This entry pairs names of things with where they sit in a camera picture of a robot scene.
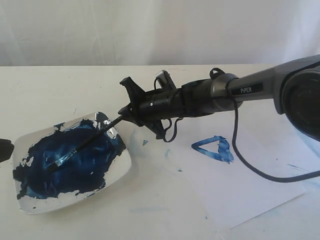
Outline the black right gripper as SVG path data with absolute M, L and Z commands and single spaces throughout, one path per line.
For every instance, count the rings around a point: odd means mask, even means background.
M 174 90 L 161 88 L 144 91 L 133 79 L 125 77 L 120 85 L 125 87 L 130 103 L 118 113 L 126 121 L 145 125 L 156 139 L 165 139 L 167 129 L 162 120 L 194 118 L 215 112 L 211 79 L 188 82 Z

